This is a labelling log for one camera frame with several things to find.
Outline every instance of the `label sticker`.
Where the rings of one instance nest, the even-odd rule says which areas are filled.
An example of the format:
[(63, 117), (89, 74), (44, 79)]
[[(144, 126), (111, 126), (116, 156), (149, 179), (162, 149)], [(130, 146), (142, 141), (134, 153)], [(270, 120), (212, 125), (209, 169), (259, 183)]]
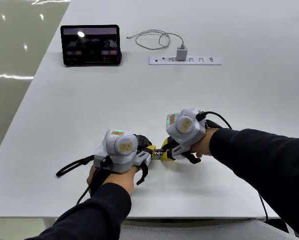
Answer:
[(132, 151), (133, 150), (133, 145), (131, 142), (127, 142), (127, 143), (121, 143), (119, 145), (119, 152), (120, 153), (124, 153), (127, 151)]
[(119, 135), (119, 136), (122, 136), (122, 135), (124, 135), (124, 132), (122, 132), (122, 131), (112, 131), (111, 134), (112, 134), (112, 135)]
[(183, 133), (186, 133), (191, 125), (192, 125), (192, 121), (189, 120), (188, 118), (186, 118), (186, 119), (183, 121), (183, 124), (180, 126), (180, 130), (181, 130)]
[(175, 123), (175, 114), (172, 114), (170, 117), (169, 117), (169, 124), (173, 124)]

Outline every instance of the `power strip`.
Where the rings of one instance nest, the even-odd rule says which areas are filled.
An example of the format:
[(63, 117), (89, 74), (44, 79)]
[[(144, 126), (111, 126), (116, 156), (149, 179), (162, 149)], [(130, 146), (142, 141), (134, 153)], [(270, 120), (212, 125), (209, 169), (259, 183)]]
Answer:
[(175, 56), (150, 56), (149, 65), (222, 65), (219, 56), (187, 56), (186, 61), (176, 61)]

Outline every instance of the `gray floor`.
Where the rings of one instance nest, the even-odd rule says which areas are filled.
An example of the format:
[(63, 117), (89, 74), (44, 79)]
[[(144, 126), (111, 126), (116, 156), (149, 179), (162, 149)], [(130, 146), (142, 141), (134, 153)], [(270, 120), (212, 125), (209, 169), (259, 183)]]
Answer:
[[(60, 0), (0, 0), (0, 144), (69, 5)], [(0, 218), (0, 239), (44, 229), (42, 219)]]

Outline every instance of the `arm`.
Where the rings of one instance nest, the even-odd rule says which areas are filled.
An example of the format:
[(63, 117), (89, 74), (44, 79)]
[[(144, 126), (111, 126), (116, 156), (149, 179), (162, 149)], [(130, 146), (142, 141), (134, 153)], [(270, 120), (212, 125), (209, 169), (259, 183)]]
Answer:
[[(87, 183), (94, 171), (92, 167)], [(111, 174), (90, 199), (66, 211), (52, 227), (28, 240), (119, 239), (121, 223), (131, 210), (130, 195), (137, 171), (132, 167), (123, 174)]]
[(299, 233), (299, 138), (252, 129), (208, 129), (192, 151), (198, 157), (212, 155), (232, 169)]

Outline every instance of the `black shirt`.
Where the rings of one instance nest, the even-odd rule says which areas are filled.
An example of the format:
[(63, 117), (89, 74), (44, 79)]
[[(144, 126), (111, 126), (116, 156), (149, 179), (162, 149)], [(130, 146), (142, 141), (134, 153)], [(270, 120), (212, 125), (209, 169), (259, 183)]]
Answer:
[[(209, 148), (214, 158), (252, 185), (299, 234), (299, 138), (252, 129), (220, 129)], [(106, 183), (52, 227), (29, 239), (119, 239), (120, 224), (130, 210), (131, 198), (124, 188)]]

